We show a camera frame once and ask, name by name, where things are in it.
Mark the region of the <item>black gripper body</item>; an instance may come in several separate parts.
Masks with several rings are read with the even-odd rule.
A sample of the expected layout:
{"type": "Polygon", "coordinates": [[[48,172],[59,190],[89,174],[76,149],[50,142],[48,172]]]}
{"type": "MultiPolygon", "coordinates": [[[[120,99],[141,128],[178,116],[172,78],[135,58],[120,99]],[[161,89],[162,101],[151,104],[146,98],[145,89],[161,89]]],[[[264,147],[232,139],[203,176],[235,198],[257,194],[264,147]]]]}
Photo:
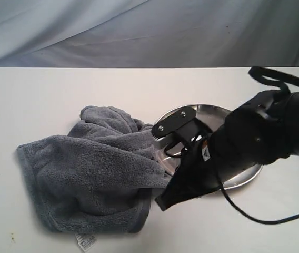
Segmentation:
{"type": "Polygon", "coordinates": [[[181,158],[170,182],[187,188],[192,198],[215,192],[244,171],[242,128],[223,124],[181,158]]]}

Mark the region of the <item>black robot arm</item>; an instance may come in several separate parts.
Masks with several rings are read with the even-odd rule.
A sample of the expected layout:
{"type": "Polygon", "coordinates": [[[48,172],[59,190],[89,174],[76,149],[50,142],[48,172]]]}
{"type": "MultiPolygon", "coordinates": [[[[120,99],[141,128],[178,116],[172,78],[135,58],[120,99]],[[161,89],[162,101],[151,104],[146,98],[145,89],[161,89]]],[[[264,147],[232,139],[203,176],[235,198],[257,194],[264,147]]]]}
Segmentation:
{"type": "Polygon", "coordinates": [[[180,164],[156,198],[162,210],[217,191],[221,185],[256,165],[299,156],[299,92],[263,91],[229,113],[217,129],[185,106],[152,128],[168,146],[183,144],[180,164]]]}

